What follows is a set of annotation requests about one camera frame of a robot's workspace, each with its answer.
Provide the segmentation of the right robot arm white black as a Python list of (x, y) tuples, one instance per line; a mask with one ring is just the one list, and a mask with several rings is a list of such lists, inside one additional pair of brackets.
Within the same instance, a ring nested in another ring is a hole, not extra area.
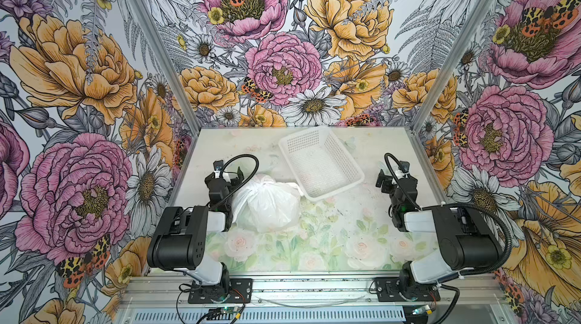
[(490, 209), (465, 203), (417, 204), (418, 181), (407, 162), (397, 161), (379, 171), (376, 186), (389, 195), (388, 213), (401, 233), (432, 233), (434, 252), (402, 265), (396, 279), (376, 279), (380, 301), (437, 300), (444, 283), (491, 273), (509, 258), (512, 238), (508, 226)]

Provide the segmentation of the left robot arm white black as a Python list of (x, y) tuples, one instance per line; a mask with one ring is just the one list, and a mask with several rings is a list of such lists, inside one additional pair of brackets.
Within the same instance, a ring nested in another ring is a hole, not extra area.
[(149, 267), (192, 280), (190, 304), (223, 303), (232, 292), (227, 266), (205, 252), (208, 234), (231, 228), (233, 195), (245, 178), (241, 170), (228, 172), (226, 166), (223, 161), (213, 162), (213, 173), (204, 179), (208, 205), (164, 209), (148, 247)]

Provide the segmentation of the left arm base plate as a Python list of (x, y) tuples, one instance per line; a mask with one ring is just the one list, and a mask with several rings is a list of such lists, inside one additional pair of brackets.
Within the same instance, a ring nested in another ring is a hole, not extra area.
[(214, 286), (201, 286), (189, 292), (189, 304), (249, 304), (254, 280), (230, 279)]

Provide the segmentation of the white plastic bag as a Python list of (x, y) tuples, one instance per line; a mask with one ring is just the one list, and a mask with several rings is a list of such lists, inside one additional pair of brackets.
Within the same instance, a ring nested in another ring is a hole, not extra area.
[(232, 222), (257, 233), (286, 230), (298, 224), (303, 196), (296, 183), (257, 174), (234, 195)]

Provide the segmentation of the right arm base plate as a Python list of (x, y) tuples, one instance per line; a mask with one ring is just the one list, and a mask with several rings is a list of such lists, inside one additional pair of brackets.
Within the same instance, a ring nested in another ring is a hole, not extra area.
[(396, 277), (380, 277), (372, 281), (369, 292), (377, 295), (379, 302), (438, 302), (440, 293), (436, 286), (402, 283)]

